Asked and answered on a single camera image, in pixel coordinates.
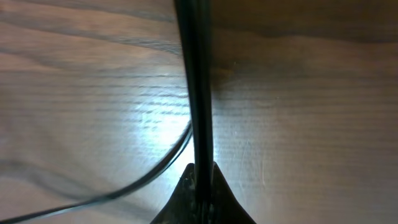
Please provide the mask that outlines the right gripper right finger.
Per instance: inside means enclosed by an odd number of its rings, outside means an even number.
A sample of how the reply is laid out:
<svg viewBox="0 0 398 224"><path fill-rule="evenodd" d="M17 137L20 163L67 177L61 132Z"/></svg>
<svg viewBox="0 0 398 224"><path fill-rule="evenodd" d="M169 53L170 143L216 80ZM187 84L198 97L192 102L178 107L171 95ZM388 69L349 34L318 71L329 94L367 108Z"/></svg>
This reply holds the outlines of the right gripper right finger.
<svg viewBox="0 0 398 224"><path fill-rule="evenodd" d="M211 222L215 224L256 224L239 204L216 162L213 163Z"/></svg>

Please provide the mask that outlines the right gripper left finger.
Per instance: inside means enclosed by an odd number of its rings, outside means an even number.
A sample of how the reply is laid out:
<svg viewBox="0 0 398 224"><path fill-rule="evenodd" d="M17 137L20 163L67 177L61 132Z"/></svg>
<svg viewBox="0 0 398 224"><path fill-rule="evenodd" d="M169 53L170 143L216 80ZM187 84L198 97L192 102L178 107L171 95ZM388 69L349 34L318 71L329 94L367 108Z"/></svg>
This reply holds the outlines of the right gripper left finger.
<svg viewBox="0 0 398 224"><path fill-rule="evenodd" d="M168 202L150 224L194 224L197 222L194 167L193 163L186 166Z"/></svg>

